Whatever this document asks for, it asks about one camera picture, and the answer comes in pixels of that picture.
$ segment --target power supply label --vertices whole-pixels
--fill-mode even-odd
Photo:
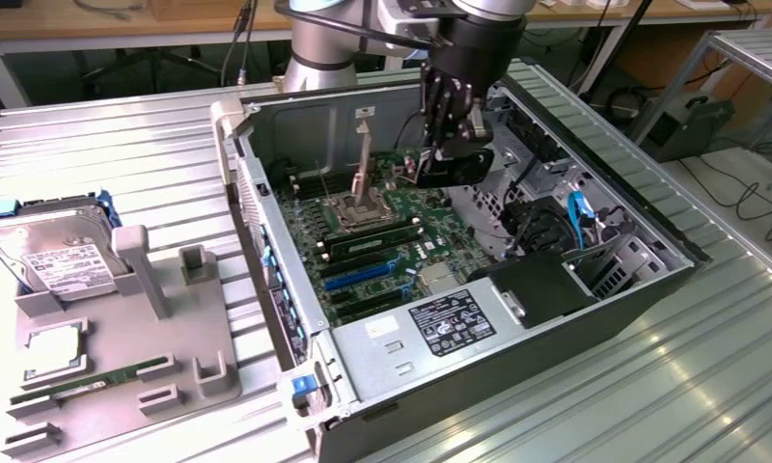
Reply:
[[[55,295],[110,285],[114,281],[93,244],[54,249],[21,258]]]
[[[496,333],[468,289],[409,309],[409,315],[437,357]]]

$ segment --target slotted metal surface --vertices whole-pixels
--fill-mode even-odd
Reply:
[[[510,74],[715,261],[613,340],[366,461],[772,460],[767,262],[542,71],[513,65]],[[272,345],[217,185],[206,108],[222,96],[202,92],[3,113],[1,194],[37,197],[46,178],[69,193],[89,181],[111,183],[123,191],[115,199],[123,220],[147,224],[157,255],[189,242],[213,249],[245,389],[237,402],[57,461],[312,459],[304,435],[282,419]],[[106,120],[113,131],[97,128]],[[9,288],[0,269],[0,347],[11,332]],[[0,426],[6,420],[0,406]]]
[[[772,29],[716,32],[709,47],[772,83]]]

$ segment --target hard drive label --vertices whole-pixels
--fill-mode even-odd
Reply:
[[[442,357],[496,331],[468,289],[409,309],[432,354]]]
[[[54,295],[110,285],[114,281],[93,244],[29,254],[22,256],[22,261]]]

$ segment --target motherboard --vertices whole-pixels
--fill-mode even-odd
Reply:
[[[410,155],[372,153],[372,160],[368,193],[357,203],[349,183],[330,188],[325,178],[316,180],[310,197],[297,194],[298,186],[276,192],[314,293],[336,327],[456,287],[492,263],[444,192],[418,189],[400,175],[412,168]]]

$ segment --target wooden desk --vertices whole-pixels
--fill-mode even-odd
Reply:
[[[129,0],[117,0],[126,5]],[[581,91],[594,80],[613,45],[622,35],[637,2],[606,11],[602,25],[612,26],[598,58],[586,73]],[[772,0],[753,0],[759,23],[765,23],[772,12]],[[232,39],[232,18],[158,21],[149,10],[129,12],[130,20],[79,9],[71,0],[25,0],[19,9],[0,10],[0,99],[11,107],[27,106],[21,86],[5,65],[2,57],[10,53],[45,51],[135,48],[224,43]],[[528,14],[529,29],[589,27],[597,24],[600,10],[569,7],[557,3],[546,8],[537,4]],[[655,0],[644,23],[675,24],[681,22],[737,21],[735,10],[695,12],[675,0]],[[276,41],[290,38],[289,22],[273,11],[273,0],[260,0],[254,19],[253,41]]]

